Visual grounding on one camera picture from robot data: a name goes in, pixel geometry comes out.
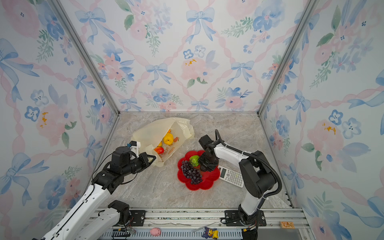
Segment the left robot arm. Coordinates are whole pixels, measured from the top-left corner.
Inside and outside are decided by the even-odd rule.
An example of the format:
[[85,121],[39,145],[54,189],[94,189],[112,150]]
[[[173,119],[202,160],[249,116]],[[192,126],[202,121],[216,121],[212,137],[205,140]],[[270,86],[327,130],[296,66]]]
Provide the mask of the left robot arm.
[[129,144],[109,154],[110,161],[92,179],[91,184],[75,206],[50,231],[44,240],[96,240],[114,225],[127,225],[133,220],[129,204],[113,201],[92,223],[88,220],[121,185],[125,177],[147,169],[156,156],[140,153],[139,146]]

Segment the yellow lemon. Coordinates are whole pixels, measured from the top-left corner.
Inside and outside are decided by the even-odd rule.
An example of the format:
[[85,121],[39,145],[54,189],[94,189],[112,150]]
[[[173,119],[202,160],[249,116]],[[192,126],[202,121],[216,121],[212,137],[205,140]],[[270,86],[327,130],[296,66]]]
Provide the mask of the yellow lemon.
[[165,145],[168,145],[168,146],[171,146],[174,142],[174,136],[171,134],[171,133],[167,133],[164,137],[163,137],[163,143]]

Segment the red flower-shaped bowl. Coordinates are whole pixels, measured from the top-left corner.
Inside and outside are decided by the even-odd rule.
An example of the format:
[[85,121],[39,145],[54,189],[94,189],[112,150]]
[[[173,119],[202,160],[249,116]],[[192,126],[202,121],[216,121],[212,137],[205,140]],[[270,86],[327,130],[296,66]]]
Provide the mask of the red flower-shaped bowl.
[[193,156],[201,156],[204,153],[204,151],[189,151],[185,154],[183,158],[181,158],[178,161],[178,180],[185,184],[186,188],[190,191],[197,191],[197,190],[209,190],[213,187],[214,182],[219,179],[220,177],[220,170],[218,167],[215,168],[212,172],[200,172],[202,175],[202,182],[199,184],[192,184],[192,180],[188,179],[184,176],[182,171],[182,163],[183,161],[189,161],[190,157]]

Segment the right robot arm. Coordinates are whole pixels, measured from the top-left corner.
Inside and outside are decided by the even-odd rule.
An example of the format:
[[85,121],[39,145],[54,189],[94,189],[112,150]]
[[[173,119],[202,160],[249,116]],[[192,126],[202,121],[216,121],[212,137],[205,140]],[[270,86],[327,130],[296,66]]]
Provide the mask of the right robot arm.
[[204,172],[214,171],[219,165],[219,160],[225,160],[240,168],[247,190],[243,202],[239,205],[240,222],[245,226],[258,226],[264,202],[282,190],[282,181],[277,171],[260,151],[242,151],[221,139],[213,141],[207,135],[199,139],[199,144],[204,150],[199,159]]

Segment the red apple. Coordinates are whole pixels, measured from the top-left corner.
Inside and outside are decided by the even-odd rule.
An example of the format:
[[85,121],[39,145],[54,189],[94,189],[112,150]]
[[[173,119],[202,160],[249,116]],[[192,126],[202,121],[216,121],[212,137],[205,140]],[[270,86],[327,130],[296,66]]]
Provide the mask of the red apple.
[[161,155],[165,152],[164,148],[163,147],[156,147],[154,149],[154,151],[158,154],[158,155]]

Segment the yellow plastic bag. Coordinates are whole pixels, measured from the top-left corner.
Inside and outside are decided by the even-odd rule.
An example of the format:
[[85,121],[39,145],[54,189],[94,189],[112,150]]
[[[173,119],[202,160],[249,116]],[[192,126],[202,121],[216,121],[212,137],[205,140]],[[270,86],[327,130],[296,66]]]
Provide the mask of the yellow plastic bag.
[[[171,130],[174,138],[179,137],[179,141],[171,146],[163,143],[163,137]],[[165,162],[184,144],[188,139],[195,137],[195,131],[190,120],[183,118],[167,118],[156,120],[133,133],[132,141],[141,143],[140,153],[146,152],[148,155],[156,156],[154,165],[163,167]],[[163,147],[165,152],[158,155],[154,149]]]

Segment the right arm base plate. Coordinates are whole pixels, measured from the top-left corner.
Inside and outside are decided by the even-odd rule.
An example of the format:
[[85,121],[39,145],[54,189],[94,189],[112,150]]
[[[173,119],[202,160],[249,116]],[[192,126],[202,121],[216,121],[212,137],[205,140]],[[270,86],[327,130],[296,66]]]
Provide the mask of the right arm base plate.
[[252,215],[247,215],[245,212],[239,210],[226,210],[225,216],[221,219],[221,223],[227,227],[247,227],[256,225],[257,227],[266,227],[266,217],[264,212],[258,210]]

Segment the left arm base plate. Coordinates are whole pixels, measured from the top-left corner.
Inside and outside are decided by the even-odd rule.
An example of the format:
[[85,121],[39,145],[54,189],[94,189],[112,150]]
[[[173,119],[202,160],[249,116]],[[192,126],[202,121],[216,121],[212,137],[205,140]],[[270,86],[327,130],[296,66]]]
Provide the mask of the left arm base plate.
[[145,217],[145,210],[123,210],[120,213],[120,220],[118,224],[124,227],[143,227]]

